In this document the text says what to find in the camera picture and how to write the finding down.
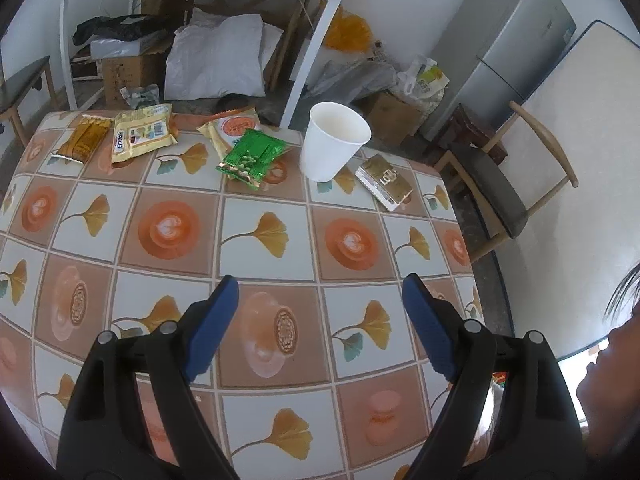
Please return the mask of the gold Lotus biscuit packet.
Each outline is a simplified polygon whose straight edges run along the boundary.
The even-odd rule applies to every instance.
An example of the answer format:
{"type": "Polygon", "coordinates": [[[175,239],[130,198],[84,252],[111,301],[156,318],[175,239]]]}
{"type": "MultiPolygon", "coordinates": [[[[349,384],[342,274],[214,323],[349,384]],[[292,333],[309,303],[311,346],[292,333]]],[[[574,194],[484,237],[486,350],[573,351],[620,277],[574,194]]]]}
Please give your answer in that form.
{"type": "Polygon", "coordinates": [[[409,182],[382,155],[365,160],[356,178],[389,211],[395,211],[412,193],[409,182]]]}

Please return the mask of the yellow snack packet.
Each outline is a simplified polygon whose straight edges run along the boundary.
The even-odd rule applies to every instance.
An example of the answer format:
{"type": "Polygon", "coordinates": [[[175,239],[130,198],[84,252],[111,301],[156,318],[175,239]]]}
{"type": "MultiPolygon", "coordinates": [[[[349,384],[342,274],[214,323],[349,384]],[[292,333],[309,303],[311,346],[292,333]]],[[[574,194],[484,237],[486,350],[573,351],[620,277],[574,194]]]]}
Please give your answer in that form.
{"type": "Polygon", "coordinates": [[[177,142],[171,104],[120,112],[114,119],[111,162],[120,164],[177,142]]]}

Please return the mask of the wooden chair black seat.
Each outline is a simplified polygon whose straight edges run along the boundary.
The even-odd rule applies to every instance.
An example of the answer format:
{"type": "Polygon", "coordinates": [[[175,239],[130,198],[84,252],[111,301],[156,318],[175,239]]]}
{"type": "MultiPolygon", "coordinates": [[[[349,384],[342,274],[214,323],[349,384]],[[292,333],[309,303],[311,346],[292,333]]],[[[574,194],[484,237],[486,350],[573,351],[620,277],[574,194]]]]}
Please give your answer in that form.
{"type": "Polygon", "coordinates": [[[447,166],[454,168],[454,173],[469,189],[478,206],[488,212],[489,219],[496,225],[495,235],[470,253],[470,263],[484,258],[507,240],[518,238],[530,217],[548,204],[565,185],[570,184],[573,188],[579,186],[577,174],[556,136],[517,102],[510,101],[509,107],[512,115],[485,146],[474,148],[453,143],[435,165],[438,172],[447,166]],[[490,150],[502,140],[518,119],[535,133],[564,172],[562,179],[530,207],[524,205],[510,181],[489,156],[490,150]]]}

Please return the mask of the white sack bag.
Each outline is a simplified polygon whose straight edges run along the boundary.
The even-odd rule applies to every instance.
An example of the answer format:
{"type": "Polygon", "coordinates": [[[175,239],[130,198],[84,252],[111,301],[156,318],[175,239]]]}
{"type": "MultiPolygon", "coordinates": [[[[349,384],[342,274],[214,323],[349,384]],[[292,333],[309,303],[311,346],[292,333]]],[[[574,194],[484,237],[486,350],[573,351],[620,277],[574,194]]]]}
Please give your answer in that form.
{"type": "Polygon", "coordinates": [[[265,69],[282,34],[258,14],[221,16],[195,9],[189,24],[175,32],[166,60],[164,98],[262,98],[265,69]]]}

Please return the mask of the brown cardboard box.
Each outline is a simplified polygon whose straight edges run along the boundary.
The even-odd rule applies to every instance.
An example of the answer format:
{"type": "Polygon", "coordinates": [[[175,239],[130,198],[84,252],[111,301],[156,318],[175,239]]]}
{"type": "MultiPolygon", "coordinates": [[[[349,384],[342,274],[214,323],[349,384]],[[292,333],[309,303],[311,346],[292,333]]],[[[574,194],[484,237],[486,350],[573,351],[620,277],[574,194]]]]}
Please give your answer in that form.
{"type": "Polygon", "coordinates": [[[156,84],[164,90],[166,60],[172,40],[166,38],[142,55],[128,58],[104,58],[102,74],[105,105],[108,110],[126,110],[128,105],[120,94],[121,88],[145,88],[156,84]]]}

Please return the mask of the white mattress blue trim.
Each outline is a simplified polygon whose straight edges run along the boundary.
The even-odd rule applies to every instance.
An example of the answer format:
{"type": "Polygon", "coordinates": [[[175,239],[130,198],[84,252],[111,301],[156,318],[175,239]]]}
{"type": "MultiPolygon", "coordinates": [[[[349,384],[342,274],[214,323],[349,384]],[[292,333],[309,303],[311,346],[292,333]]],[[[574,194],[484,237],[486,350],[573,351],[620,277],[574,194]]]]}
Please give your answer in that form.
{"type": "Polygon", "coordinates": [[[517,120],[501,170],[534,212],[497,250],[515,333],[539,330],[564,359],[601,340],[630,307],[608,300],[639,261],[639,46],[591,23],[523,105],[561,144],[578,182],[517,120]]]}

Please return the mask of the amber candy packet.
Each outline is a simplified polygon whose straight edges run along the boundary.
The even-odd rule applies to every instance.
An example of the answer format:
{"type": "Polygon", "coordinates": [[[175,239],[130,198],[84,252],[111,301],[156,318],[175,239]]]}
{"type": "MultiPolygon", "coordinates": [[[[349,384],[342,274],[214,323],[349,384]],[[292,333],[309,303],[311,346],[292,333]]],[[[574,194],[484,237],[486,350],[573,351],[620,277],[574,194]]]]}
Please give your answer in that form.
{"type": "Polygon", "coordinates": [[[112,118],[82,115],[70,137],[51,153],[51,157],[85,165],[103,142],[112,123],[112,118]]]}

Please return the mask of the yellow plastic bag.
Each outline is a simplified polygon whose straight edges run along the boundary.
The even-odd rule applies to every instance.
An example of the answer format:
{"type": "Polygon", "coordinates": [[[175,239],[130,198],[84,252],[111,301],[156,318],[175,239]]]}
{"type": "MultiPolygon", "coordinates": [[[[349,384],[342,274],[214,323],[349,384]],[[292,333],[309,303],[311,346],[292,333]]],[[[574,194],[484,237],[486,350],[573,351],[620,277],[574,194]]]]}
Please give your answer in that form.
{"type": "Polygon", "coordinates": [[[345,53],[366,53],[372,42],[373,35],[368,22],[339,6],[322,46],[345,53]]]}

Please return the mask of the orange white snack packet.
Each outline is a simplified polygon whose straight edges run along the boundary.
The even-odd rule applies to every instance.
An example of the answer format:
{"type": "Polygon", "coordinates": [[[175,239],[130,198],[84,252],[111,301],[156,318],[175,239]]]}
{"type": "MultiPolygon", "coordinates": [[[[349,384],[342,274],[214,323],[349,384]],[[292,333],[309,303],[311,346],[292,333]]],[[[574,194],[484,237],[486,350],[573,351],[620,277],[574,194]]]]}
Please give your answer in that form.
{"type": "Polygon", "coordinates": [[[218,157],[224,159],[224,156],[244,136],[247,129],[262,130],[262,124],[254,107],[216,114],[204,125],[198,127],[198,132],[212,142],[218,157]]]}

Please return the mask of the green snack packet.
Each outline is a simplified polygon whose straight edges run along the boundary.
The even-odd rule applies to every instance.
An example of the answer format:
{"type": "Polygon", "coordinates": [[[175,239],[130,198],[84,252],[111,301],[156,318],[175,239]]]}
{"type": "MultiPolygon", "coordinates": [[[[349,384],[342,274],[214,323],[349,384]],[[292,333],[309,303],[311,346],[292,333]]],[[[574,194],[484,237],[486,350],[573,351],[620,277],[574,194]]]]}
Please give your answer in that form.
{"type": "Polygon", "coordinates": [[[260,130],[246,129],[217,170],[258,190],[272,163],[288,149],[288,144],[260,130]]]}

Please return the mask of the grey refrigerator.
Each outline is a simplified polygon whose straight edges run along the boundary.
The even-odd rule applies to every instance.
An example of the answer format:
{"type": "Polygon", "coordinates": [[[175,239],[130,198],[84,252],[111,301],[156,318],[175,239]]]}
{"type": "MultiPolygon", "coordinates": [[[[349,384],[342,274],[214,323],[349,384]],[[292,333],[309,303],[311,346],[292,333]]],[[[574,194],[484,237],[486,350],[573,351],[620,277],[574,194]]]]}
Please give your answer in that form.
{"type": "Polygon", "coordinates": [[[577,25],[562,0],[463,0],[430,58],[449,78],[421,128],[427,139],[463,104],[497,128],[544,80],[577,25]]]}

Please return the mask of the white paper cup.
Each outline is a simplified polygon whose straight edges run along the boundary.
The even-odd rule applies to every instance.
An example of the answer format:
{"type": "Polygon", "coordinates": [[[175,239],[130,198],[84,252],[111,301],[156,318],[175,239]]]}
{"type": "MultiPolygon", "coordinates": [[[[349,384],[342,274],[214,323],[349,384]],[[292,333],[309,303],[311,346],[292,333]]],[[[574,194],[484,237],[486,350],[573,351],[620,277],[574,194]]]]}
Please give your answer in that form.
{"type": "Polygon", "coordinates": [[[314,104],[309,112],[299,169],[314,182],[329,182],[371,140],[367,121],[335,102],[314,104]]]}

